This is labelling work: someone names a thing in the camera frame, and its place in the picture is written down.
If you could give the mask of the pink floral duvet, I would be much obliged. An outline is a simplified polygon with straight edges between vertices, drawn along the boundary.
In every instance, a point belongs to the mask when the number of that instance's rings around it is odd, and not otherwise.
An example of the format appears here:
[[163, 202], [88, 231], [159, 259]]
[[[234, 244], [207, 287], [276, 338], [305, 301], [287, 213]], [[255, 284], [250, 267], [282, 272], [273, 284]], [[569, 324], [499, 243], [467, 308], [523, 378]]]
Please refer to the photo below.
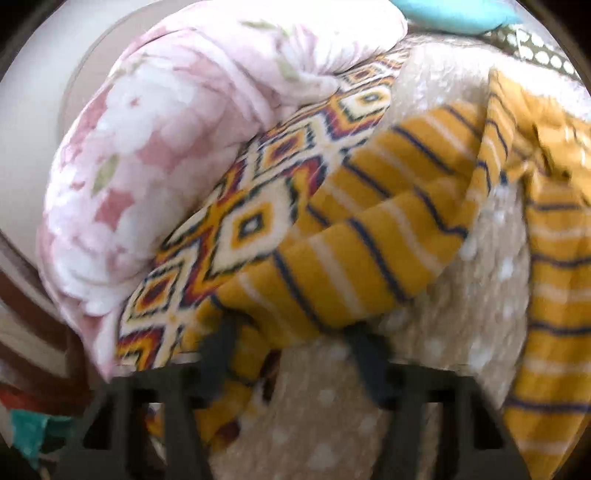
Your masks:
[[408, 32], [390, 1], [198, 1], [135, 39], [64, 135], [38, 270], [98, 372], [164, 238], [238, 150]]

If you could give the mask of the yellow striped knit sweater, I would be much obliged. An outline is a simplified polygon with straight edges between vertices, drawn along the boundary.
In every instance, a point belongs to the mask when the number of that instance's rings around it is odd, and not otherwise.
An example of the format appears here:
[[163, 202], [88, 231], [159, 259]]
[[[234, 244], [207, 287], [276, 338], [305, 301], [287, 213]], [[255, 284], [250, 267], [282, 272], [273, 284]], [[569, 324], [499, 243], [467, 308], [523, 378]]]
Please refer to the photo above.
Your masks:
[[224, 314], [245, 317], [221, 398], [195, 414], [204, 447], [238, 437], [252, 381], [280, 349], [409, 304], [467, 241], [493, 190], [520, 181], [532, 262], [525, 352], [504, 407], [535, 479], [550, 479], [590, 422], [590, 125], [500, 72], [483, 106], [449, 104], [376, 133], [263, 247], [270, 202], [238, 195], [162, 244], [198, 241], [180, 341]]

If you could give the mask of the geometric patterned blanket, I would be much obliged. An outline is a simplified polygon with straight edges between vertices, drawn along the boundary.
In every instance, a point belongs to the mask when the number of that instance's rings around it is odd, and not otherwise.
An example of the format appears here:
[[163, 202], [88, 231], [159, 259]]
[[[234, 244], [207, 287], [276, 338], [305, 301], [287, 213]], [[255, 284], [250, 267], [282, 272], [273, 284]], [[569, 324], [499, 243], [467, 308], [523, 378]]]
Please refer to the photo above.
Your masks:
[[337, 93], [243, 147], [201, 207], [161, 244], [118, 322], [117, 366], [167, 363], [198, 305], [280, 244], [308, 198], [367, 142], [409, 58], [398, 48], [338, 77]]

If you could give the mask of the turquoise pillow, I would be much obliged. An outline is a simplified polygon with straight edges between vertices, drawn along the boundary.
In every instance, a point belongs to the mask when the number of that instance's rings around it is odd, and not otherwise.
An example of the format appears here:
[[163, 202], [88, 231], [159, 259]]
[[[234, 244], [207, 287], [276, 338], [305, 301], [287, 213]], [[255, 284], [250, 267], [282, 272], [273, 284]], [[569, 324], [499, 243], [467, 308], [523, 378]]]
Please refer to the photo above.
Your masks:
[[498, 27], [521, 22], [505, 1], [487, 0], [393, 0], [416, 25], [460, 35], [480, 35]]

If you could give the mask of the beige dotted quilted bedspread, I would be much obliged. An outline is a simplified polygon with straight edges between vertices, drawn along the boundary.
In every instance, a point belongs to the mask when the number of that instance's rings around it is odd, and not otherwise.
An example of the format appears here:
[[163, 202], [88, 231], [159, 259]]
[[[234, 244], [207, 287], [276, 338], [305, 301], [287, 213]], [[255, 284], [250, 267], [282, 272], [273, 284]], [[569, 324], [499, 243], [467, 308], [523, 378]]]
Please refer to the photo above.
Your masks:
[[[435, 35], [406, 43], [410, 55], [394, 82], [386, 125], [443, 103], [483, 103], [492, 69], [578, 118], [590, 116], [584, 86], [492, 46]], [[526, 336], [529, 266], [521, 186], [500, 186], [438, 281], [372, 325], [397, 359], [473, 374], [501, 404]], [[388, 423], [349, 347], [321, 339], [283, 352], [270, 409], [213, 458], [212, 469], [219, 479], [367, 479]]]

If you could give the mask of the beige round headboard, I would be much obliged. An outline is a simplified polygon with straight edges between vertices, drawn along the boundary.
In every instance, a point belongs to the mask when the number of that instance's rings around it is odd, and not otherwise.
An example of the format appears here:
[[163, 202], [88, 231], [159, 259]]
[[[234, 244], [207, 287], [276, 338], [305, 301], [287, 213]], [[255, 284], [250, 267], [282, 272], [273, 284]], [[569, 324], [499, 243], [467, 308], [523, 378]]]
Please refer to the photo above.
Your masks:
[[133, 11], [109, 26], [86, 50], [63, 92], [56, 138], [61, 140], [93, 94], [102, 85], [123, 50], [147, 31], [156, 17], [148, 8]]

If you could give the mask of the olive shell-pattern bolster pillow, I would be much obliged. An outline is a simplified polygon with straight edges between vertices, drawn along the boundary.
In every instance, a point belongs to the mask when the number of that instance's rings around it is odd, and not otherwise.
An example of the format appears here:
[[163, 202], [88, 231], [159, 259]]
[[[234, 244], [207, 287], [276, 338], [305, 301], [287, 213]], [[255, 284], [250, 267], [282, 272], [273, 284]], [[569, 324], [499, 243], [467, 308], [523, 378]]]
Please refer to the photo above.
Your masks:
[[522, 24], [503, 25], [482, 36], [486, 43], [520, 61], [556, 71], [579, 83], [581, 77], [565, 52]]

